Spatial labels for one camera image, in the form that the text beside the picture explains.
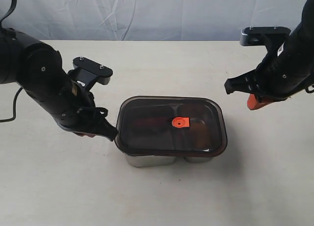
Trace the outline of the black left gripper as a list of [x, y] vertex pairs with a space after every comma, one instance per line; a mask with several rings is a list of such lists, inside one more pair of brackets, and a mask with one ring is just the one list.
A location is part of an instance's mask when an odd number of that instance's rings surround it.
[[97, 76], [76, 68], [70, 74], [58, 67], [58, 126], [79, 137], [102, 136], [113, 141], [116, 127], [107, 120], [107, 109], [96, 107], [90, 89]]

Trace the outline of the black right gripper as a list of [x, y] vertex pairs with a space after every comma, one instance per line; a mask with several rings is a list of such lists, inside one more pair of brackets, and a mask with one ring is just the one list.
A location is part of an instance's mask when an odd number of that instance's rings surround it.
[[279, 48], [290, 38], [267, 39], [267, 53], [257, 67], [249, 72], [226, 80], [224, 87], [229, 95], [233, 92], [250, 94], [247, 100], [249, 110], [258, 110], [277, 101], [286, 100], [292, 96], [291, 91], [284, 91], [285, 81], [280, 76]]

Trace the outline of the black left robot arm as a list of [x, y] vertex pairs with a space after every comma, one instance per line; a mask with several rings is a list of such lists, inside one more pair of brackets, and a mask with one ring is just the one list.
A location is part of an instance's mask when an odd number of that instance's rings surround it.
[[107, 85], [112, 69], [86, 57], [76, 57], [73, 66], [65, 72], [59, 51], [23, 32], [12, 28], [0, 32], [2, 84], [19, 84], [61, 129], [113, 141], [118, 131], [90, 91], [95, 83]]

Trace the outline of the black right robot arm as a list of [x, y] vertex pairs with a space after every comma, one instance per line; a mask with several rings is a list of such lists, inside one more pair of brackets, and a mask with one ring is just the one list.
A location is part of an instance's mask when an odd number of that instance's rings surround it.
[[265, 57], [257, 67], [226, 80], [227, 94], [249, 94], [247, 106], [257, 110], [287, 100], [304, 90], [314, 92], [314, 0], [307, 0], [301, 22], [290, 30], [283, 26], [242, 29], [240, 44], [264, 46]]

